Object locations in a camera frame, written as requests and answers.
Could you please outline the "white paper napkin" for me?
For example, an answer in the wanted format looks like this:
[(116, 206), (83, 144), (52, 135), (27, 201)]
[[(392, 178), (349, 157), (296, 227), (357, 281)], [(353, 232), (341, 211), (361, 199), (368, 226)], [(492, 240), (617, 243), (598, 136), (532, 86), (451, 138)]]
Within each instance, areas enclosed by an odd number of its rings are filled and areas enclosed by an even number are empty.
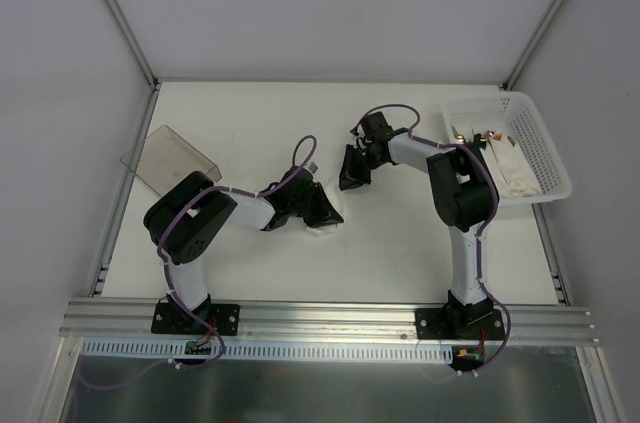
[(307, 212), (302, 218), (305, 230), (314, 237), (336, 234), (348, 215), (344, 196), (336, 184), (316, 183)]

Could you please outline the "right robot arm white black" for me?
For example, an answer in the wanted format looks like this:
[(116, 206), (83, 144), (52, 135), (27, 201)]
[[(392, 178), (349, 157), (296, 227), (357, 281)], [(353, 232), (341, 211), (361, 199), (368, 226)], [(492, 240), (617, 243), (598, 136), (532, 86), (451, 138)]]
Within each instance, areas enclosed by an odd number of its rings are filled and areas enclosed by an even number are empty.
[(451, 241), (447, 324), (455, 336), (470, 338), (494, 310), (486, 282), (485, 239), (499, 198), (482, 155), (472, 146), (436, 143), (407, 133), (351, 144), (345, 148), (339, 188), (370, 184), (372, 171), (385, 164), (406, 165), (429, 177), (436, 213), (449, 228)]

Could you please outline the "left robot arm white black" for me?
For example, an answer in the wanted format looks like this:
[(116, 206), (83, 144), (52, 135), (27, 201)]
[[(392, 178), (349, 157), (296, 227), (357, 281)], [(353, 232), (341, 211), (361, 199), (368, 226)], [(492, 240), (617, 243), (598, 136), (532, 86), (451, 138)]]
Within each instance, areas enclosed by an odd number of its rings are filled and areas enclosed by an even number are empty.
[(324, 187), (307, 169), (287, 171), (263, 191), (223, 187), (194, 171), (158, 200), (143, 225), (164, 265), (167, 296), (176, 306), (174, 321), (188, 333), (208, 324), (211, 302), (202, 255), (227, 224), (270, 232), (291, 218), (324, 230), (344, 222)]

